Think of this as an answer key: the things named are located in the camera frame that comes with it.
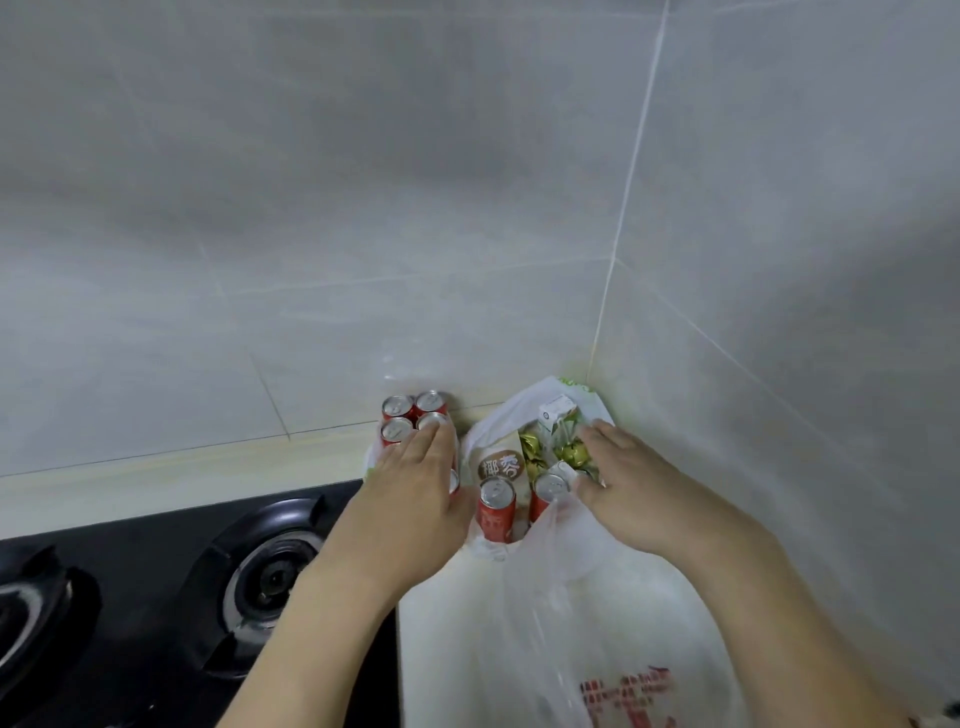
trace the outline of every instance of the plastic bag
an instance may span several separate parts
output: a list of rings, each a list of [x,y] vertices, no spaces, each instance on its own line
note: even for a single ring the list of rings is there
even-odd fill
[[[511,432],[534,422],[541,416],[541,409],[545,404],[560,397],[572,400],[582,419],[588,422],[596,419],[612,421],[607,407],[593,390],[569,380],[549,376],[513,395],[470,428],[460,446],[461,483],[476,485],[480,480],[478,473],[469,466],[470,457],[475,451],[489,448]],[[518,523],[515,529],[517,535],[522,535],[526,523]],[[474,554],[498,561],[517,548],[517,543],[496,544],[487,541],[476,522],[470,525],[467,544]]]
[[[491,724],[749,725],[706,605],[659,557],[613,539],[575,496],[505,558],[476,652]]]

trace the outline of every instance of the left hand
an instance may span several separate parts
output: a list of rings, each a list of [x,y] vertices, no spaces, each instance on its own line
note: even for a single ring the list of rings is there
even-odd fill
[[[330,532],[313,570],[346,570],[391,605],[439,571],[464,544],[475,488],[449,493],[453,425],[432,425],[384,449]]]

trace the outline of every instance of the forearm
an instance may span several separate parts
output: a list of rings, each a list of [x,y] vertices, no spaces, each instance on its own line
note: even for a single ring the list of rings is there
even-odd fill
[[[758,524],[717,533],[681,561],[723,634],[759,726],[908,725]]]
[[[343,725],[357,673],[393,602],[319,556],[300,576],[219,728]]]

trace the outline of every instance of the can lid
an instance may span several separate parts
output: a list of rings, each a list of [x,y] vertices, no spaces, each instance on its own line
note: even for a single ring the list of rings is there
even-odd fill
[[[392,417],[380,427],[380,435],[388,443],[398,443],[413,432],[414,426],[402,417]]]
[[[514,502],[514,486],[502,477],[489,477],[480,483],[480,502],[498,511]]]
[[[447,422],[449,422],[449,418],[443,412],[427,412],[424,415],[420,415],[420,418],[417,420],[417,429],[423,429],[431,423],[443,425]]]
[[[443,407],[444,396],[436,389],[428,389],[417,395],[417,407],[422,412],[433,412]]]
[[[414,408],[414,398],[410,395],[393,395],[380,405],[380,411],[387,417],[400,417]]]
[[[534,493],[545,503],[552,503],[559,496],[570,492],[569,484],[559,475],[544,473],[534,483]]]

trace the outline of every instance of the gold wrapped candy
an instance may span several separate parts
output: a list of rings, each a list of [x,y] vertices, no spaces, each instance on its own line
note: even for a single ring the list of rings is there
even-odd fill
[[[527,474],[533,483],[546,470],[546,460],[540,454],[540,438],[536,432],[520,432],[520,449],[523,450],[523,460],[527,466]]]
[[[590,461],[590,453],[587,452],[587,446],[579,438],[567,443],[561,448],[557,448],[554,454],[559,460],[563,460],[574,470],[581,470]]]

